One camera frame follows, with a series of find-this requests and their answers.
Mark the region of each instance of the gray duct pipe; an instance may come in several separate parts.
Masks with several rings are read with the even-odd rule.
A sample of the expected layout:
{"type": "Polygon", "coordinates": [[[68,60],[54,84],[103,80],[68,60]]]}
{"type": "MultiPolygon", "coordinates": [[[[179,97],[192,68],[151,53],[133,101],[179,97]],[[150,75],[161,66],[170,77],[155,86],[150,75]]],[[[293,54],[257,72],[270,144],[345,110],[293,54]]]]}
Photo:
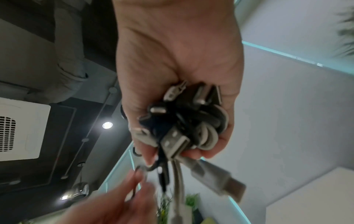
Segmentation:
{"type": "Polygon", "coordinates": [[[41,104],[62,102],[75,95],[87,80],[80,15],[85,4],[85,0],[55,1],[55,51],[59,78],[42,92],[28,94],[26,101],[41,104]]]}

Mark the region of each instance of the hand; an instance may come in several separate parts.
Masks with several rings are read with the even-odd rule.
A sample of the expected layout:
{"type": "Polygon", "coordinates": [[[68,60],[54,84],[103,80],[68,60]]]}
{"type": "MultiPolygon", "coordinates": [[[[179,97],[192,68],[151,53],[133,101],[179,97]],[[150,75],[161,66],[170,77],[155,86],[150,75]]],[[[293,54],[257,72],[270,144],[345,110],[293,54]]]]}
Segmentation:
{"type": "Polygon", "coordinates": [[[131,172],[121,185],[70,208],[56,224],[141,224],[156,223],[155,188],[142,183],[142,188],[130,201],[125,201],[139,182],[140,172],[131,172]]]}
{"type": "MultiPolygon", "coordinates": [[[[221,87],[227,130],[210,151],[184,156],[211,158],[227,145],[234,126],[234,102],[243,75],[243,47],[233,0],[113,0],[118,21],[117,73],[122,105],[131,128],[140,127],[152,102],[181,80],[221,87]]],[[[146,163],[156,149],[136,141],[146,163]]]]}

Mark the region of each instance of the air vent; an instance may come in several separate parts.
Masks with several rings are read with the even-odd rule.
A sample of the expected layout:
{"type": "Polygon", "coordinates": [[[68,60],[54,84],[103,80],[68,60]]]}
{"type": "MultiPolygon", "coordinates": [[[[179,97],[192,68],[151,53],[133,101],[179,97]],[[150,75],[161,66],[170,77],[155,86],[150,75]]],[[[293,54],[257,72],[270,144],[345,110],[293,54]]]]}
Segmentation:
{"type": "Polygon", "coordinates": [[[0,116],[0,152],[14,148],[16,121],[10,117],[0,116]]]}
{"type": "Polygon", "coordinates": [[[50,109],[0,97],[0,161],[39,157],[50,109]]]}

